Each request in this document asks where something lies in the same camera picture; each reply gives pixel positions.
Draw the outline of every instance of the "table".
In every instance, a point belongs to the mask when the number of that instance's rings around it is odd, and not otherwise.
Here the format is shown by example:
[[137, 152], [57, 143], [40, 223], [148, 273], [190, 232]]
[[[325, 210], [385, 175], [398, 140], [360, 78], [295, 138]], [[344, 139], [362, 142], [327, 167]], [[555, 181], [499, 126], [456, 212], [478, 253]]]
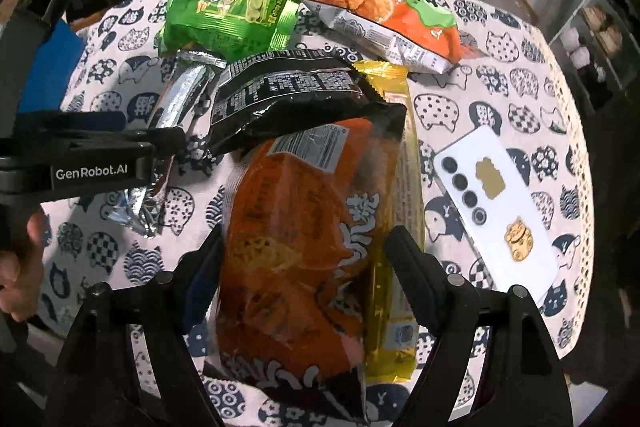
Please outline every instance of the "table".
[[[448, 273], [460, 273], [474, 285], [491, 288], [492, 279], [473, 253], [452, 206], [434, 183], [435, 152], [479, 125], [489, 125], [509, 150], [535, 201], [557, 250], [561, 269], [540, 302], [559, 356], [576, 343], [588, 298], [593, 264], [593, 203], [588, 154], [570, 90], [540, 31], [516, 17], [475, 0], [433, 0], [455, 12], [463, 41], [488, 57], [462, 60], [451, 74], [412, 74], [410, 92], [417, 109], [420, 170], [425, 203], [427, 252]], [[166, 0], [127, 0], [109, 10], [86, 35], [86, 49], [69, 82], [65, 110], [120, 110], [131, 128], [144, 128], [166, 82], [172, 61], [159, 59], [154, 35], [164, 21]], [[301, 8], [290, 42], [320, 48], [347, 60], [373, 58], [347, 38], [327, 29]], [[437, 97], [458, 108], [445, 121], [430, 120], [425, 101]], [[104, 216], [112, 194], [47, 203], [49, 228], [41, 290], [40, 317], [64, 335], [91, 285], [108, 280], [114, 288], [141, 284], [159, 269], [173, 269], [179, 257], [195, 250], [220, 221], [228, 173], [224, 158], [213, 158], [204, 136], [208, 118], [200, 118], [184, 154], [175, 161], [167, 205], [179, 212], [162, 235], [144, 239]], [[202, 370], [209, 353], [207, 324], [188, 336], [189, 351]], [[490, 332], [478, 328], [454, 415], [472, 404]], [[141, 385], [158, 393], [143, 333], [132, 328]], [[418, 341], [418, 369], [434, 339], [426, 331]], [[419, 374], [406, 384], [368, 388], [370, 417], [391, 422]], [[223, 419], [234, 425], [329, 425], [344, 423], [273, 403], [254, 388], [202, 377]]]

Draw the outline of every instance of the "snack packaging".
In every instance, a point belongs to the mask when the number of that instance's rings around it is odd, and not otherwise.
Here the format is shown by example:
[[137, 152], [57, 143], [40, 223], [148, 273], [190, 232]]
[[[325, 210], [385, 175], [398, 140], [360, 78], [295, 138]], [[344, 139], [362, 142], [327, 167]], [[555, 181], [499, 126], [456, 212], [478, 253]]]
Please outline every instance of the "snack packaging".
[[299, 6], [297, 0], [167, 0], [159, 54], [203, 48], [231, 62], [284, 49]]
[[[380, 227], [386, 236], [394, 226], [404, 225], [416, 244], [424, 248], [420, 156], [406, 81], [409, 71], [404, 66], [373, 60], [355, 62], [353, 67], [367, 75], [369, 84], [387, 102], [406, 107], [396, 174], [388, 204], [382, 209]], [[372, 257], [365, 318], [366, 378], [368, 382], [406, 381], [415, 369], [418, 324], [382, 245]]]
[[[216, 71], [226, 62], [207, 52], [179, 50], [172, 79], [149, 118], [149, 129], [180, 126], [188, 130], [193, 121], [194, 106], [201, 93], [212, 81]], [[155, 93], [142, 93], [147, 99]], [[105, 219], [116, 221], [144, 237], [154, 237], [159, 230], [166, 186], [173, 157], [159, 158], [154, 166], [152, 182], [147, 187], [121, 190], [112, 195], [113, 206], [105, 206]]]
[[389, 62], [445, 73], [467, 56], [456, 18], [428, 0], [302, 0], [320, 20]]
[[267, 140], [232, 168], [215, 324], [229, 377], [365, 420], [362, 305], [405, 112], [381, 103]]
[[361, 116], [382, 98], [353, 67], [322, 50], [266, 52], [216, 77], [210, 114], [213, 156]]

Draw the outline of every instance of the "human hand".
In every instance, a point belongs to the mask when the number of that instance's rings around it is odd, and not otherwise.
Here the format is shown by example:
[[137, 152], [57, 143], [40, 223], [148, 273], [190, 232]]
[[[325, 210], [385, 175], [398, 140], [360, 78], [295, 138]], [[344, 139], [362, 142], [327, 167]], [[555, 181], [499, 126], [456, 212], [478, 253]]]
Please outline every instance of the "human hand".
[[42, 207], [27, 222], [29, 245], [20, 252], [0, 251], [0, 310], [21, 322], [36, 314], [44, 268], [44, 231], [46, 218]]

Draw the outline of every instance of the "green snack bag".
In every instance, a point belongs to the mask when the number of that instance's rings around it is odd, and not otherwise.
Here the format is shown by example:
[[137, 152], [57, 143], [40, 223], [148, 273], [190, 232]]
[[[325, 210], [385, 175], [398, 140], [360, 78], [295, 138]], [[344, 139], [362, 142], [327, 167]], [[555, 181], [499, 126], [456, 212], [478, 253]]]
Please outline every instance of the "green snack bag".
[[229, 62], [282, 50], [298, 21], [297, 0], [168, 0], [159, 54], [204, 48]]

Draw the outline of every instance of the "metal screw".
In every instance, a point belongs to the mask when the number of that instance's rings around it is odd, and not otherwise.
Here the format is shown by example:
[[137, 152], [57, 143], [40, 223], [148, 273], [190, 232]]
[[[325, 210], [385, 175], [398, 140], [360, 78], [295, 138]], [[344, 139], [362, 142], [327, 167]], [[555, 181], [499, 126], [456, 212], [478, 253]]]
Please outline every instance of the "metal screw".
[[524, 299], [529, 294], [524, 286], [519, 286], [517, 284], [513, 287], [513, 293], [515, 293], [516, 297], [520, 297], [521, 299]]
[[100, 296], [108, 291], [111, 291], [111, 286], [109, 286], [109, 284], [106, 282], [98, 282], [91, 286], [91, 294], [95, 297]]
[[174, 280], [173, 272], [169, 272], [167, 270], [162, 270], [154, 275], [154, 279], [158, 284], [169, 284], [172, 280]]
[[462, 286], [465, 283], [465, 278], [459, 273], [452, 273], [447, 277], [447, 282], [453, 286]]

